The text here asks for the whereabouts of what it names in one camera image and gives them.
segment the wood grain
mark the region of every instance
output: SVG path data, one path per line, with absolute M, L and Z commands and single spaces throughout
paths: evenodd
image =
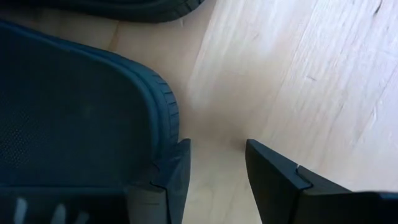
M 2 17 L 159 72 L 193 139 L 184 223 L 260 223 L 244 141 L 351 190 L 398 191 L 398 3 L 206 0 L 165 24 L 44 9 Z

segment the rubber sole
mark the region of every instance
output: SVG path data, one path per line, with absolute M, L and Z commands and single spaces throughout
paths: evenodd
M 53 1 L 18 0 L 32 6 L 55 7 L 95 16 L 131 22 L 159 23 L 179 19 L 195 10 L 204 0 L 154 0 L 107 2 L 99 0 Z
M 159 139 L 158 141 L 154 140 L 155 142 L 158 142 L 154 144 L 160 146 L 160 152 L 158 152 L 160 154 L 158 154 L 158 156 L 167 154 L 169 149 L 173 149 L 175 147 L 178 142 L 180 127 L 177 100 L 167 82 L 155 71 L 118 54 L 58 39 L 16 24 L 11 24 L 10 22 L 0 21 L 0 26 L 13 29 L 17 32 L 22 32 L 24 35 L 34 36 L 34 38 L 45 39 L 53 44 L 66 48 L 67 50 L 95 55 L 96 57 L 100 57 L 104 61 L 111 63 L 112 66 L 122 67 L 123 69 L 133 72 L 136 77 L 142 81 L 139 83 L 135 82 L 135 85 L 139 85 L 144 90 L 149 90 L 152 100 L 155 102 L 154 106 L 156 108 L 150 109 L 152 113 L 157 114 L 158 116 L 157 119 L 154 119 L 158 122 L 157 125 L 159 127 L 157 128 L 159 133 L 156 133 L 156 136 L 158 136 Z

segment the light wood floor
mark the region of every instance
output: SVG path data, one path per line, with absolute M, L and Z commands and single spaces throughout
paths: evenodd
M 254 138 L 351 190 L 398 191 L 398 2 L 206 0 L 165 24 L 3 11 L 153 68 L 193 139 L 184 223 L 260 223 Z

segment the black object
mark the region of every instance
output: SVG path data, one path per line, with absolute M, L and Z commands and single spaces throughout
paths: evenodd
M 167 22 L 195 10 L 204 0 L 8 0 L 133 22 Z
M 190 141 L 175 97 L 149 68 L 0 21 L 0 223 L 181 223 Z
M 398 223 L 397 193 L 351 192 L 252 139 L 246 167 L 263 223 Z

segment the wooden floor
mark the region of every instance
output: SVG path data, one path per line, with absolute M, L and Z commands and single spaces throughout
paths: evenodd
M 184 223 L 260 223 L 254 138 L 351 190 L 398 191 L 398 2 L 206 0 L 165 24 L 43 9 L 1 17 L 153 68 L 193 139 Z

